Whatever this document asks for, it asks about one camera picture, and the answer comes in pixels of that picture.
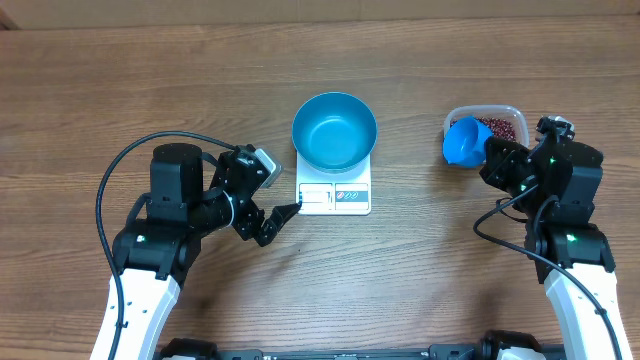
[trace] red beans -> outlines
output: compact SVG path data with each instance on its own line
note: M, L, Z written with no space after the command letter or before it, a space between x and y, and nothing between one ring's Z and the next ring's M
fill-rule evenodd
M501 139L509 141L516 141L516 131L509 121L488 117L479 117L476 118L476 120L487 125L487 127L491 130L495 137L499 137Z

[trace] blue scoop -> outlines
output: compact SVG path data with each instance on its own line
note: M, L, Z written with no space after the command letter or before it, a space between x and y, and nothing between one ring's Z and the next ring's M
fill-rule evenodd
M353 95L330 92L307 101L293 120L293 145L313 167L328 173L353 169L378 138L375 116Z
M449 164L476 167L487 158L484 143L493 133L473 116L458 120L447 132L442 153Z

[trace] wall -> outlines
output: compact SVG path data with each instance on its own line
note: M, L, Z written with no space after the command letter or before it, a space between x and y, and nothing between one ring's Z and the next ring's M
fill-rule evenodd
M636 14L640 0L0 0L9 28Z

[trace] scale label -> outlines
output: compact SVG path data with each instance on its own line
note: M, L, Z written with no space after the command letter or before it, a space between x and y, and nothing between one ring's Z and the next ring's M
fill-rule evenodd
M336 210L369 209L368 184L336 184Z
M369 202L369 192L336 191L336 202Z

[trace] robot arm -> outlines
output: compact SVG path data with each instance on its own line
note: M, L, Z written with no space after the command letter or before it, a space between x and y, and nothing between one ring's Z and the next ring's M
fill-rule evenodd
M152 359L169 313L178 301L180 286L169 276L156 279L156 273L126 269L120 276L126 306L124 324L120 334L117 360ZM109 284L109 299L91 360L105 360L109 355L118 319L118 299L113 277Z
M480 175L487 184L520 198L513 207L528 217L529 257L533 259L533 253L568 271L606 311L613 329L607 329L592 301L569 278L536 262L538 281L544 284L560 323L567 358L615 359L612 343L617 342L622 358L631 359L618 310L613 255L606 236L589 223L603 155L574 142L573 125L561 117L543 117L537 130L542 138L533 150L497 138L487 140L487 162ZM525 196L525 190L534 186L535 191ZM517 349L511 351L502 343L488 359L535 359ZM524 355L517 356L518 351Z
M216 167L203 191L202 161ZM133 206L113 243L124 296L124 319L115 360L150 360L178 300L203 237L232 226L243 240L269 245L299 204L276 206L270 218L251 199L271 185L282 167L262 149L238 146L218 160L190 144L157 147L151 162L151 192ZM146 207L146 218L138 212ZM106 360L114 341L118 296L112 277L109 299L91 360Z
M622 358L633 359L618 309L615 273L607 272L602 266L589 264L574 264L572 269L567 270L607 310ZM582 291L556 270L549 273L544 288L560 324L567 359L614 359L607 328Z

